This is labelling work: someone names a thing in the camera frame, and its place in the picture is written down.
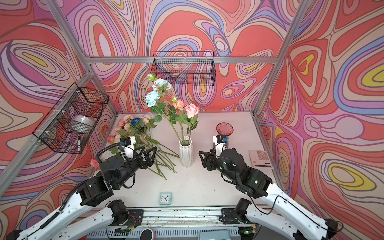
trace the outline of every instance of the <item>pile of flowers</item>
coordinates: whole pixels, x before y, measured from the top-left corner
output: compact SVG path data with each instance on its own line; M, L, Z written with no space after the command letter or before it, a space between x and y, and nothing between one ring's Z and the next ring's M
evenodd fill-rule
M151 128L155 128L155 123L160 122L161 119L162 117L160 115L156 116L153 113L147 113L138 118L135 118L131 114L127 114L119 120L117 128L113 130L114 135L108 137L108 143L113 144L120 142L121 137L134 136L136 139L135 148L144 146L146 149L149 149L156 146L157 153L154 161L156 170L151 168L148 169L167 180L160 167L166 167L175 173L175 164L170 160L169 156L180 156L151 137ZM118 156L121 155L120 150L117 147L114 147L109 151L112 154Z
M198 124L198 113L199 108L193 103L187 105L183 100L177 99L175 96L169 96L169 90L172 88L171 84L161 78L156 78L153 74L147 75L148 79L153 82L152 91L145 96L145 101L152 112L159 117L165 117L173 130L176 133L180 144L188 146L190 144L190 135L193 129ZM178 124L181 129L181 137L177 133L174 125Z

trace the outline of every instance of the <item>psychedelic swirl pattern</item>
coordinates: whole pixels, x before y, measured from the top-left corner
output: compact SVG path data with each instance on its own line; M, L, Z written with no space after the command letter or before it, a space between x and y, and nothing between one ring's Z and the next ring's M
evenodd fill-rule
M277 55L297 5L295 0L85 0L64 2L61 9L90 56L210 50L223 57L268 57ZM118 111L148 111L143 99L150 91L150 64L93 68ZM218 64L215 86L182 86L175 94L205 111L252 111L270 68Z
M0 173L66 89L84 75L43 0L8 2L0 3ZM82 155L39 147L0 198L0 239L41 220L87 177L90 158L112 121L106 109Z
M384 1L316 0L258 119L285 190L334 239L384 239Z

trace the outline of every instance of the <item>blue flower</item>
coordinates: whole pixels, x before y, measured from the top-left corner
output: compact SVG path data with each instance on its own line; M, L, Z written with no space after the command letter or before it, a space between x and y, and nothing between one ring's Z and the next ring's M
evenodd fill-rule
M140 118L135 118L135 119L133 119L132 120L132 126L135 126L136 125L136 123L138 123L138 122L140 122Z
M145 102L148 104L148 107L150 108L156 104L156 100L158 100L159 98L160 98L159 93L157 91L152 91L145 96Z

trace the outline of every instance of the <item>robotic arm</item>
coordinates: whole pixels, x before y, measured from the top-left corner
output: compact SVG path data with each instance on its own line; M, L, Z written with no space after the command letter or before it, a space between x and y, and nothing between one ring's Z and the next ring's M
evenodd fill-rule
M332 219L318 217L288 195L286 195L267 175L258 169L248 167L243 156L236 149L226 149L227 137L214 136L214 148L210 152L199 152L203 167L208 171L219 170L224 181L236 185L242 193L258 198L283 217L260 210L249 200L240 199L235 208L236 218L240 222L255 222L279 232L288 239L323 240L336 234L338 224Z
M134 143L134 137L125 137L121 138L121 142L98 152L96 160L100 163L100 172L96 176L75 186L63 204L51 214L26 230L9 233L7 240L77 240L93 229L123 224L129 217L129 212L121 200L114 200L92 216L68 225L111 197L113 190L131 188L125 186L125 182L133 177L134 184L135 172L139 168L147 169L152 166L157 147L145 150L144 147L134 148ZM102 162L100 155L113 147L119 147L121 156L112 156Z

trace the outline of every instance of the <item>calculator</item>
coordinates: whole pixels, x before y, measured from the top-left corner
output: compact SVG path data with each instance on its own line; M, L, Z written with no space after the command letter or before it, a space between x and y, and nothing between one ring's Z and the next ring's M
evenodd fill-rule
M251 158L252 167L273 169L266 151L249 150L249 157Z

